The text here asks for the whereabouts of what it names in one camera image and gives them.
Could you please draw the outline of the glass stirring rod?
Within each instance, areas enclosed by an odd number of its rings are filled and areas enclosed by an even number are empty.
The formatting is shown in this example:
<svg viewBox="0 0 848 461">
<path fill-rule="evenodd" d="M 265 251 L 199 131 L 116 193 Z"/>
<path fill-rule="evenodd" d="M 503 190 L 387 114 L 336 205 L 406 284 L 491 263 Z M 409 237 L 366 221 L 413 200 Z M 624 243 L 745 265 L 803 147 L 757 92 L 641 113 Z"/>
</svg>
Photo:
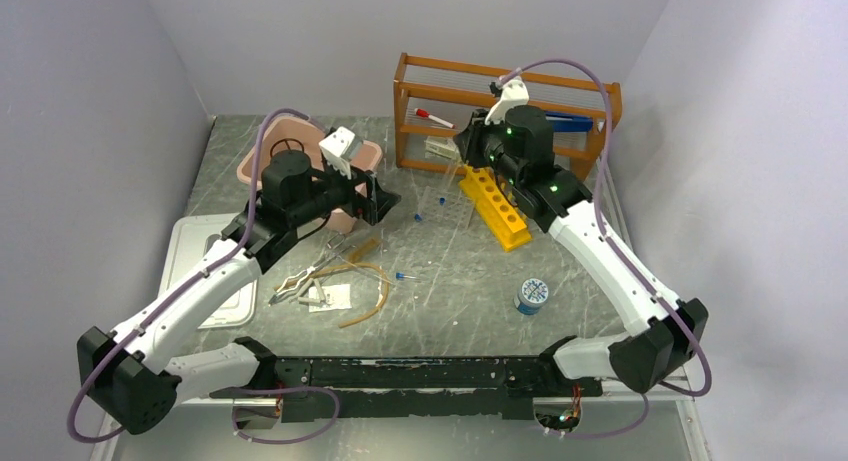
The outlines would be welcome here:
<svg viewBox="0 0 848 461">
<path fill-rule="evenodd" d="M 449 199 L 453 196 L 454 184 L 457 180 L 457 173 L 460 168 L 463 166 L 462 160 L 449 161 L 440 181 L 434 188 L 434 196 L 436 205 L 438 207 L 445 207 Z M 439 198 L 445 197 L 446 202 L 444 205 L 440 205 Z"/>
</svg>

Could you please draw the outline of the black metal ring stand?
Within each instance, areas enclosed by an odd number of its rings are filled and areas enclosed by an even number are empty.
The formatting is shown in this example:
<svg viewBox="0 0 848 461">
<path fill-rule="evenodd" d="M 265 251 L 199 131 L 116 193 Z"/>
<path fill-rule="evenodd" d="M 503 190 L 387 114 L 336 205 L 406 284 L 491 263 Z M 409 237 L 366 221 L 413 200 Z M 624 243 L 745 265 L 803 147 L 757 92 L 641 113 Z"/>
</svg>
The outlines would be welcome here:
<svg viewBox="0 0 848 461">
<path fill-rule="evenodd" d="M 271 148 L 269 150 L 269 156 L 270 156 L 270 158 L 273 158 L 274 156 L 276 156 L 277 154 L 279 154 L 283 151 L 291 151 L 291 150 L 299 150 L 301 152 L 304 152 L 305 151 L 305 145 L 303 144 L 302 141 L 300 141 L 296 138 L 284 137 L 282 139 L 275 141 L 271 145 Z"/>
</svg>

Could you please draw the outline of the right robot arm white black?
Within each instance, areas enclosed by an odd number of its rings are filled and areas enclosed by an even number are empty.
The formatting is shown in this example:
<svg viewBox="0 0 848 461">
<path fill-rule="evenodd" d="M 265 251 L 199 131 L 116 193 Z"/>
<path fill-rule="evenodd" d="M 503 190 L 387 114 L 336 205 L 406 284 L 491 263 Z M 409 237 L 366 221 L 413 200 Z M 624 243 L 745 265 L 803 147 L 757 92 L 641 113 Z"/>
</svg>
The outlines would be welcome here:
<svg viewBox="0 0 848 461">
<path fill-rule="evenodd" d="M 562 395 L 581 378 L 610 378 L 644 394 L 691 359 L 703 368 L 702 388 L 676 387 L 700 397 L 712 371 L 700 344 L 709 313 L 697 298 L 682 300 L 659 281 L 612 229 L 586 185 L 558 165 L 546 113 L 530 105 L 498 121 L 477 109 L 454 138 L 462 160 L 506 181 L 517 209 L 567 249 L 612 303 L 624 333 L 572 337 L 555 344 L 539 372 L 542 387 Z"/>
</svg>

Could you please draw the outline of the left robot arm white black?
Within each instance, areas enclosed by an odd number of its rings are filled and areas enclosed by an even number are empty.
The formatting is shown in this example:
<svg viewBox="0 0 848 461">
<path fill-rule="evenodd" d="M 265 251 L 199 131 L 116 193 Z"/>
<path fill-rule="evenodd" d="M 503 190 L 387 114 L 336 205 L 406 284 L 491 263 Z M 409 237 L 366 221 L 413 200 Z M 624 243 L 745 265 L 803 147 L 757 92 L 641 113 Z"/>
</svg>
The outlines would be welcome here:
<svg viewBox="0 0 848 461">
<path fill-rule="evenodd" d="M 338 209 L 376 225 L 399 203 L 374 173 L 344 157 L 328 154 L 323 161 L 315 169 L 306 153 L 288 150 L 266 167 L 254 165 L 246 208 L 188 274 L 114 328 L 93 327 L 80 336 L 80 387 L 66 417 L 73 439 L 82 439 L 76 420 L 85 400 L 121 431 L 141 434 L 187 400 L 221 390 L 254 397 L 273 390 L 276 356 L 250 337 L 197 355 L 179 356 L 178 349 L 228 298 L 303 241 L 303 226 L 319 230 Z"/>
</svg>

